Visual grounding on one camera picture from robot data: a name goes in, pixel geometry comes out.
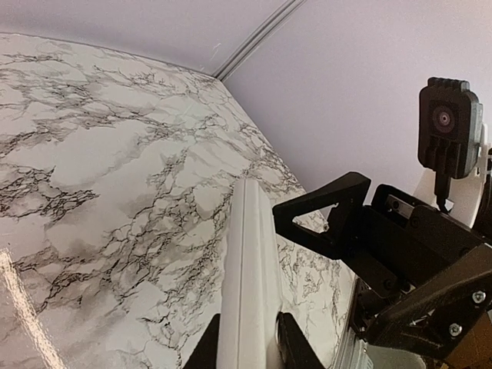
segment bolt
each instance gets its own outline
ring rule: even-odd
[[[461,327],[459,324],[453,323],[449,326],[449,334],[453,337],[458,337],[462,331],[463,327]]]
[[[418,217],[412,217],[412,218],[410,218],[410,225],[413,228],[418,228],[420,222],[421,222],[421,220]]]
[[[471,295],[471,298],[474,300],[475,304],[481,304],[482,302],[485,301],[485,297],[487,295],[483,291],[477,291],[474,292],[474,294]]]

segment marble pattern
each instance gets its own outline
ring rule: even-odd
[[[0,35],[0,122],[0,251],[69,368],[182,367],[220,311],[234,182],[303,193],[222,83],[121,52]],[[278,247],[284,310],[330,367],[351,273]],[[50,367],[0,294],[0,368]]]

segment white wall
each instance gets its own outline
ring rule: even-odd
[[[0,32],[58,38],[212,74],[284,0],[2,0]]]
[[[360,171],[413,191],[430,76],[492,119],[492,2],[308,0],[226,85],[308,190]]]

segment camera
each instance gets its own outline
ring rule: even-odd
[[[477,163],[482,126],[482,104],[470,83],[429,78],[419,102],[419,162],[441,176],[467,177]]]

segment black plastic part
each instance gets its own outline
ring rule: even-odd
[[[337,260],[349,254],[345,241],[355,232],[355,219],[364,203],[371,180],[355,172],[347,173],[326,186],[274,206],[275,230],[281,236],[310,250]],[[293,222],[294,218],[328,206],[332,208],[330,229],[317,233]]]
[[[221,315],[214,315],[183,369],[215,369],[217,367],[218,328],[220,323]]]
[[[481,121],[482,105],[467,81],[430,78],[420,93],[419,162],[465,178],[477,163]]]
[[[309,194],[273,208],[278,234],[332,260],[342,259],[381,297],[397,293],[397,277],[373,258],[357,239],[364,199],[371,181],[355,172]],[[294,218],[337,204],[328,216],[329,229],[317,233],[293,222]]]
[[[492,299],[492,249],[488,238],[469,229],[437,209],[388,185],[377,188],[371,206],[347,206],[340,214],[330,213],[329,226],[350,230],[331,237],[290,224],[295,216],[322,208],[327,203],[353,203],[354,193],[367,188],[357,186],[363,176],[344,176],[337,186],[318,192],[320,203],[302,206],[302,198],[274,208],[275,224],[286,238],[319,252],[329,245],[363,281],[353,303],[350,324],[359,338],[371,344],[400,348],[424,356],[444,359],[476,323]],[[348,185],[344,191],[341,185]],[[329,189],[336,188],[334,195]],[[478,221],[491,230],[490,199],[483,200]],[[395,211],[399,206],[405,211]],[[285,219],[278,216],[289,214]],[[484,291],[487,300],[474,304],[474,291]],[[449,334],[449,325],[459,324],[458,337]]]
[[[492,249],[487,244],[473,249],[425,285],[387,307],[364,332],[376,346],[392,347],[415,354],[445,359],[462,337],[477,323],[492,301]],[[486,298],[475,304],[472,294]],[[450,326],[458,324],[457,337]]]
[[[290,313],[278,314],[278,348],[285,369],[324,369]]]
[[[449,198],[451,188],[451,178],[441,173],[436,173],[436,181],[434,182],[434,194],[437,196],[437,206],[445,214],[449,214],[446,208],[446,200]]]

